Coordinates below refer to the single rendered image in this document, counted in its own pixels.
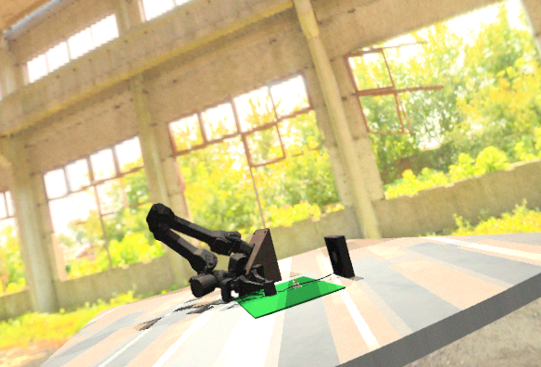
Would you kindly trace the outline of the green circuit board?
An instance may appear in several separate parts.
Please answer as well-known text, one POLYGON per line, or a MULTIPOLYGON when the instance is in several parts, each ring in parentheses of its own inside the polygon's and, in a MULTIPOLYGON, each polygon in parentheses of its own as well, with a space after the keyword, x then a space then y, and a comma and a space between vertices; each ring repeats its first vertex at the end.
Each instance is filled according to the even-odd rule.
POLYGON ((258 319, 346 288, 346 286, 335 285, 320 280, 310 282, 314 280, 317 279, 302 276, 275 285, 278 291, 283 291, 285 288, 297 285, 283 292, 277 292, 275 296, 265 297, 264 292, 259 292, 264 291, 261 289, 244 297, 235 297, 234 300, 254 319, 258 319), (302 284, 305 282, 310 283, 302 284))

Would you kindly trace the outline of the black cable with plug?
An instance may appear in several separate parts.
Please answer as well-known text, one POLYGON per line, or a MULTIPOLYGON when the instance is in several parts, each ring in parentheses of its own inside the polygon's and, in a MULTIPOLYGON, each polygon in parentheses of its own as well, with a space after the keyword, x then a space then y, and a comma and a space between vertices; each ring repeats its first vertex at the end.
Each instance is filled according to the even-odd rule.
MULTIPOLYGON (((333 274, 333 273, 334 272, 332 272, 331 274, 333 274)), ((329 275, 331 275, 331 274, 329 274, 329 275)), ((329 275, 327 275, 327 276, 329 276, 329 275)), ((323 278, 325 278, 327 276, 324 276, 324 277, 322 277, 320 279, 323 279, 323 278)), ((318 280, 320 280, 320 279, 318 279, 318 280)), ((310 281, 310 282, 315 282, 315 281, 318 281, 318 280, 314 280, 314 281, 310 281)), ((265 281, 265 279, 262 279, 261 281, 258 281, 258 283, 259 282, 262 282, 262 284, 264 285, 264 288, 263 288, 264 291, 259 291, 259 290, 258 291, 260 293, 264 292, 265 297, 275 296, 277 294, 277 292, 283 292, 284 290, 286 290, 288 288, 291 288, 293 286, 297 286, 297 285, 293 285, 293 286, 290 286, 288 288, 285 288, 283 291, 278 291, 278 290, 276 290, 274 280, 273 281, 265 281)), ((306 284, 306 283, 310 283, 310 282, 305 282, 305 283, 302 283, 302 284, 306 284)), ((302 285, 302 284, 298 284, 298 285, 302 285)))

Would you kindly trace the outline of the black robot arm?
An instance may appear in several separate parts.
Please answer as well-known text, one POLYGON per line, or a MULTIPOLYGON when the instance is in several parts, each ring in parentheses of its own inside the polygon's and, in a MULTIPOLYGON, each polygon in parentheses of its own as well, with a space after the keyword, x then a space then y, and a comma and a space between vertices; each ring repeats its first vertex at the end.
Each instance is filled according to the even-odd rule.
POLYGON ((213 293, 216 288, 220 289, 220 276, 223 272, 232 278, 235 278, 240 271, 246 273, 244 267, 255 244, 250 245, 241 240, 242 236, 239 232, 210 231, 177 217, 170 208, 160 203, 152 206, 146 221, 156 240, 186 258, 197 272, 197 276, 192 276, 189 280, 194 297, 200 298, 213 293), (210 250, 194 246, 174 231, 207 244, 210 250), (213 271, 218 262, 214 253, 230 257, 227 272, 224 270, 213 271), (232 253, 234 255, 231 255, 232 253))

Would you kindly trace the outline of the black square cooling fan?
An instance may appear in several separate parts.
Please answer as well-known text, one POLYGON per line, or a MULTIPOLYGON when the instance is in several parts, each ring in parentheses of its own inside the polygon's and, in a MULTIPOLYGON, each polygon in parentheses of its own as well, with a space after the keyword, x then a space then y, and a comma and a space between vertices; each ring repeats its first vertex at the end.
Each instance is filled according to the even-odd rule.
POLYGON ((330 235, 324 239, 334 274, 346 279, 355 277, 345 237, 343 235, 330 235))

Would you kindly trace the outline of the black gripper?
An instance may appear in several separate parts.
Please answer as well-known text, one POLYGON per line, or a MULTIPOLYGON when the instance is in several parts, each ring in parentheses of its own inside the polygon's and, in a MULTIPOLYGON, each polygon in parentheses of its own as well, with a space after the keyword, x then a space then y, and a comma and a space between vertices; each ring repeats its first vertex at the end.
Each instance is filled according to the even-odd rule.
MULTIPOLYGON (((255 265, 249 271, 250 273, 248 274, 245 274, 245 271, 240 271, 236 274, 235 278, 225 275, 224 272, 221 274, 220 291, 224 302, 234 300, 234 297, 231 295, 232 291, 238 294, 238 297, 244 297, 264 288, 262 282, 258 283, 258 281, 265 279, 263 265, 255 265)), ((265 279, 265 281, 268 280, 265 279)))

